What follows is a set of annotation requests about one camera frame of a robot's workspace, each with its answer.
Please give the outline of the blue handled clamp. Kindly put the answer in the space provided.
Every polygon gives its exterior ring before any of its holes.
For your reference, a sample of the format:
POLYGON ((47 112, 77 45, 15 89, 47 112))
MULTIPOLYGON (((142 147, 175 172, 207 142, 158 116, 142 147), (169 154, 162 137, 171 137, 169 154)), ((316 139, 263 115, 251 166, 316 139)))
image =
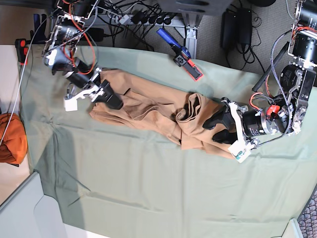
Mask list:
POLYGON ((191 60, 191 55, 185 46, 181 46, 164 28, 160 28, 157 33, 170 45, 172 50, 175 52, 173 61, 179 67, 184 68, 194 81, 198 81, 204 76, 191 60))
POLYGON ((47 37, 45 35, 47 25, 46 14, 33 14, 34 29, 30 31, 30 40, 19 38, 15 40, 15 48, 17 53, 18 62, 20 65, 27 64, 27 52, 29 50, 32 39, 33 44, 45 44, 47 37))

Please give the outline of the aluminium frame post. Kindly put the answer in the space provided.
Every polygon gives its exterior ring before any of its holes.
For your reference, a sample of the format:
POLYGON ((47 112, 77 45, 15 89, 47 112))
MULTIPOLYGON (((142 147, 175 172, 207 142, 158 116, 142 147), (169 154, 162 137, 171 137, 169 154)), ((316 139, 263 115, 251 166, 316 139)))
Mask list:
POLYGON ((185 28, 185 47, 189 50, 192 59, 196 59, 198 29, 202 16, 193 13, 182 14, 185 28))

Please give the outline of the blue handled clamp left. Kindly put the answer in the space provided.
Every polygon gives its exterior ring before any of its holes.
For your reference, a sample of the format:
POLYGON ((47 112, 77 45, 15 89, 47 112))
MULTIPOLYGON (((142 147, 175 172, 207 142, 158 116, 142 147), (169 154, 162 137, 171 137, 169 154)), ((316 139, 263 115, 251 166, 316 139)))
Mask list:
POLYGON ((17 53, 18 62, 20 65, 27 64, 27 52, 29 50, 32 39, 33 44, 45 44, 47 37, 45 35, 47 25, 46 14, 33 14, 34 29, 30 31, 30 40, 19 38, 15 40, 15 48, 17 53))

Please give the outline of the folded dark orange cloth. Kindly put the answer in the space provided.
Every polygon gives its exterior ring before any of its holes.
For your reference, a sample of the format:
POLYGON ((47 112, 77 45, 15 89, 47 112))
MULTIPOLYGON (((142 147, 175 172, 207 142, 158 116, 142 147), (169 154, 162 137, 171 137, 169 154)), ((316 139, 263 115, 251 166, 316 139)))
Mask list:
POLYGON ((0 162, 19 165, 23 162, 27 150, 28 144, 24 125, 20 117, 13 113, 0 145, 0 162))

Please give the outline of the light green table cloth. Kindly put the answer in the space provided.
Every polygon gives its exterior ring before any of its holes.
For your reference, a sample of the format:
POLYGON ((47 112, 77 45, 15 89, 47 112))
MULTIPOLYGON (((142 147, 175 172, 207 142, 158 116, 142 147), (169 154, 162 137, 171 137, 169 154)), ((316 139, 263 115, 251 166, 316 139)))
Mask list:
POLYGON ((302 130, 238 163, 182 150, 153 132, 108 125, 89 99, 66 112, 68 81, 34 45, 22 79, 29 167, 65 223, 111 238, 271 238, 298 218, 317 183, 317 91, 302 130))

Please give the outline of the patterned grey mat corner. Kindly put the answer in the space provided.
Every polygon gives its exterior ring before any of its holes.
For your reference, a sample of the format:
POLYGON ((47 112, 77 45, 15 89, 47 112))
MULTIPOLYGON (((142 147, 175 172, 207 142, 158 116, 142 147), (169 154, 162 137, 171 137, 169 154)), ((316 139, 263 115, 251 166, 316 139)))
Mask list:
POLYGON ((310 196, 298 223, 304 238, 317 238, 317 189, 310 196))

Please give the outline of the black power brick left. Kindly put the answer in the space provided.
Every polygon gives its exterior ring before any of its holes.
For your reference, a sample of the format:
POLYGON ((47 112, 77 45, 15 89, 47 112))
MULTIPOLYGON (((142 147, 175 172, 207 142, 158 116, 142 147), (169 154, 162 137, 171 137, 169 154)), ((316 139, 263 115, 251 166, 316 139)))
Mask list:
POLYGON ((104 39, 104 30, 102 28, 90 28, 86 34, 90 36, 95 42, 102 42, 104 39))

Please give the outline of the white plastic bin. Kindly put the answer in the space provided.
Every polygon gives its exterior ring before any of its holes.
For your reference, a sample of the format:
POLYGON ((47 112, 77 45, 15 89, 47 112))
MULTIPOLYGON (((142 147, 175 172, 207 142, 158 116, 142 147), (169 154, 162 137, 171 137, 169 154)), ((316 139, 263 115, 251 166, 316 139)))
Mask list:
POLYGON ((39 173, 34 172, 0 206, 2 238, 67 237, 58 202, 44 195, 39 173))

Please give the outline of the black power adapter right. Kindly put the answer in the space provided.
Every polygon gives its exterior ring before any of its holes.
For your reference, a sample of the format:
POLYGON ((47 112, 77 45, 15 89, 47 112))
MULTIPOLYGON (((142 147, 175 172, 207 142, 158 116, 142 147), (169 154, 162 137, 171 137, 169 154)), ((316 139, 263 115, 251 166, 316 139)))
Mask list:
POLYGON ((236 38, 236 19, 230 12, 224 12, 221 22, 220 46, 229 51, 233 49, 236 38))

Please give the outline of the blue handled clamp centre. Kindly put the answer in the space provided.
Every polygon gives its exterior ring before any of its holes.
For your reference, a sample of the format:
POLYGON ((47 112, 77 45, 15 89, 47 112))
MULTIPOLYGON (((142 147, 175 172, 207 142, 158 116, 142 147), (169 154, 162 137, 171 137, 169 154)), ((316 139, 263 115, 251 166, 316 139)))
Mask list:
POLYGON ((185 46, 181 46, 164 28, 160 28, 157 33, 170 45, 172 50, 175 52, 173 61, 179 67, 184 68, 194 81, 198 81, 204 76, 191 60, 191 55, 185 46))

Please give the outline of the black power adapter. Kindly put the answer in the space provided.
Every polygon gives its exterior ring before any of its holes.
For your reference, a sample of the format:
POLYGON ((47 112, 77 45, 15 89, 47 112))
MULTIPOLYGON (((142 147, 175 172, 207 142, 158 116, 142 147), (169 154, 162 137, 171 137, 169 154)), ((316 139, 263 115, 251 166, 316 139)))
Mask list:
POLYGON ((239 8, 236 14, 237 42, 250 45, 252 40, 252 13, 248 8, 239 8))
POLYGON ((221 22, 220 46, 229 51, 233 49, 236 38, 236 19, 230 12, 224 12, 221 22))

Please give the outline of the tan orange T-shirt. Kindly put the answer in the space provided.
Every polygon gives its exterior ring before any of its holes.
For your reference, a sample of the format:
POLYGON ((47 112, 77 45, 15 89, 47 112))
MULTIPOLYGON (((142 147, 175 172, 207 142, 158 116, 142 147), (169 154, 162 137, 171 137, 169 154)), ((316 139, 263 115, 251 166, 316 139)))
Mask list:
POLYGON ((208 154, 232 158, 228 144, 214 142, 212 137, 225 129, 203 128, 203 123, 220 110, 221 104, 200 93, 184 92, 164 86, 119 69, 101 72, 101 81, 108 81, 120 96, 119 110, 96 103, 90 116, 100 122, 155 131, 182 150, 200 149, 208 154))

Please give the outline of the grey power strip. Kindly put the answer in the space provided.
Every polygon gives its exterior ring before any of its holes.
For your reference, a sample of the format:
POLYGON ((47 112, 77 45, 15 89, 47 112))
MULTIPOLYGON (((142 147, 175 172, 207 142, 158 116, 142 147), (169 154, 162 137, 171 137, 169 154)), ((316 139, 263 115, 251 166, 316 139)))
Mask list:
POLYGON ((166 26, 166 27, 184 27, 185 23, 181 16, 177 14, 155 13, 146 14, 124 14, 118 15, 114 13, 107 14, 107 17, 115 24, 119 25, 144 25, 144 26, 166 26))

